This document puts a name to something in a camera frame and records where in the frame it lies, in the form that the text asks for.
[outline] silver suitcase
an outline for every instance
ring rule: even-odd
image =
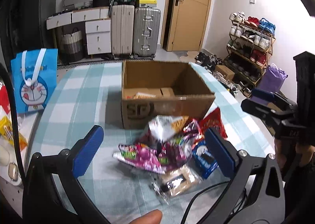
[[[134,57],[155,57],[158,46],[161,11],[155,8],[136,8],[133,27]]]
[[[111,11],[111,53],[132,53],[134,6],[113,6]]]

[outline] yellow snack box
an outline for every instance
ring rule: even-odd
[[[3,116],[0,120],[0,134],[6,138],[9,143],[14,147],[12,123],[7,116]],[[19,144],[21,151],[27,147],[27,141],[24,136],[19,132]]]

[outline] doraemon cartoon face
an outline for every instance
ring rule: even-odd
[[[20,87],[21,98],[26,104],[26,111],[36,111],[45,108],[45,100],[48,94],[48,88],[45,81],[38,77],[30,87],[23,81]]]

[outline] small brown cardboard box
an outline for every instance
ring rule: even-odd
[[[222,75],[224,75],[224,79],[227,81],[228,80],[232,81],[232,79],[235,75],[235,73],[232,70],[230,70],[228,67],[223,66],[223,65],[216,65],[215,71],[218,71]]]
[[[134,99],[138,92],[155,97]],[[123,63],[121,107],[125,129],[143,129],[159,114],[203,118],[214,99],[214,93],[188,63]]]

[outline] blue snack package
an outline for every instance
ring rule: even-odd
[[[203,179],[207,179],[210,174],[218,167],[217,161],[208,151],[206,142],[200,141],[192,151],[196,166],[200,170]]]

